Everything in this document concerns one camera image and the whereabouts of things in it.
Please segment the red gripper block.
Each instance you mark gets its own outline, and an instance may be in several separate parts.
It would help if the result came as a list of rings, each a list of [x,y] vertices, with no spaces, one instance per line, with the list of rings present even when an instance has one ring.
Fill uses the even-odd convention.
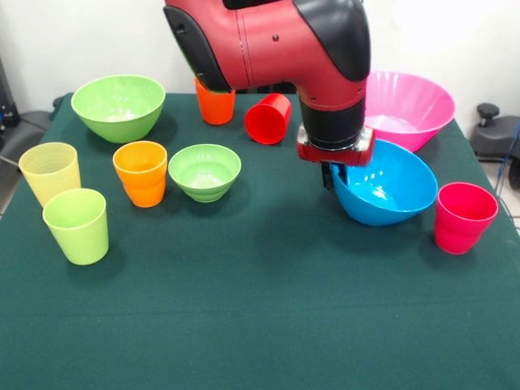
[[[330,163],[336,164],[338,176],[347,183],[346,166],[366,166],[373,155],[375,147],[375,131],[364,127],[352,147],[338,150],[325,150],[312,145],[303,125],[297,130],[297,152],[301,159],[321,163],[323,187],[333,189],[332,170]]]

